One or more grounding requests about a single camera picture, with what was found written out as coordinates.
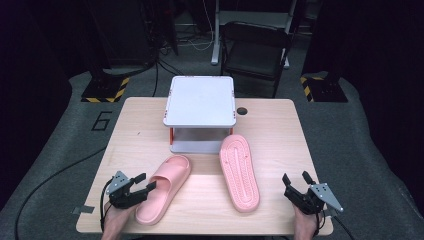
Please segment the slide sandal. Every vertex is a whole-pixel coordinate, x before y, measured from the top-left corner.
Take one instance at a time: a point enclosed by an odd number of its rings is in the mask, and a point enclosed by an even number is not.
[[[143,225],[159,222],[190,172],[191,164],[185,156],[173,155],[166,159],[149,180],[149,183],[156,181],[156,188],[137,207],[137,222]]]
[[[259,205],[259,190],[247,140],[229,135],[222,141],[219,157],[234,207],[239,212],[254,211]]]

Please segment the human hand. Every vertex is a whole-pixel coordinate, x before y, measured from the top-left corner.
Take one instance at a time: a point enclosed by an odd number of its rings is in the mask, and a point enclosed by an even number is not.
[[[106,216],[102,240],[118,240],[130,215],[133,214],[137,206],[134,205],[127,209],[119,209],[112,206],[110,202],[107,202],[104,206]]]
[[[317,217],[315,214],[306,215],[293,204],[294,209],[294,240],[311,240],[317,230]],[[321,213],[318,214],[319,222],[322,220]]]

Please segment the black chair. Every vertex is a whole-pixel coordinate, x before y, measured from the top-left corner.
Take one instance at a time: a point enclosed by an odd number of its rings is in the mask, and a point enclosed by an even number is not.
[[[290,38],[284,29],[245,22],[229,22],[221,34],[221,76],[224,72],[274,82],[275,98]]]

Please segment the gray carpet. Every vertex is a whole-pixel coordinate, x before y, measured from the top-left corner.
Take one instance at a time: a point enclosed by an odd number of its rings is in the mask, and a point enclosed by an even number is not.
[[[308,43],[308,37],[296,37],[289,54],[290,69],[283,72],[277,98],[294,101],[319,179],[330,185],[345,209],[340,220],[356,239],[424,239],[424,220],[402,181],[389,170],[370,139],[367,120],[352,85],[343,79],[340,81],[348,103],[307,102],[299,77]],[[161,54],[160,58],[185,75],[219,75],[219,67],[210,64],[212,47],[200,51],[193,46],[180,46],[179,52],[179,56],[170,52]],[[159,67],[156,97],[167,96],[172,77],[173,74]],[[154,67],[131,77],[117,103],[80,102],[90,75],[84,73],[70,79],[73,95],[68,109],[0,213],[1,239],[14,238],[18,210],[36,186],[64,167],[107,146],[125,99],[152,96],[155,79]],[[236,79],[236,91],[249,92],[247,84],[239,80]],[[261,94],[270,95],[271,88],[263,89]],[[238,92],[236,97],[255,96]],[[105,131],[92,131],[101,112],[111,112],[102,115],[110,122]],[[19,220],[20,239],[100,239],[98,234],[78,233],[75,229],[78,215],[71,212],[84,204],[102,156],[100,151],[58,174],[33,194]],[[349,239],[340,224],[335,221],[333,224],[335,230],[331,235],[317,239]]]

